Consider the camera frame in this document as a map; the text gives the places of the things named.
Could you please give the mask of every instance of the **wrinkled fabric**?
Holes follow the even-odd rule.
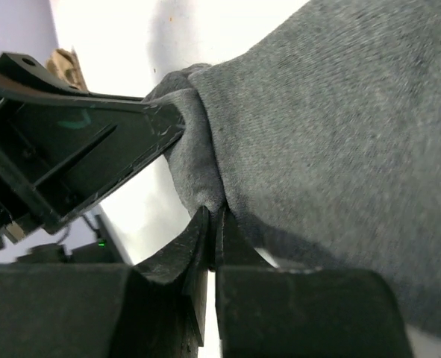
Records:
[[[191,213],[226,202],[275,257],[376,270],[441,336],[441,1],[312,0],[146,101],[185,117],[168,160]]]

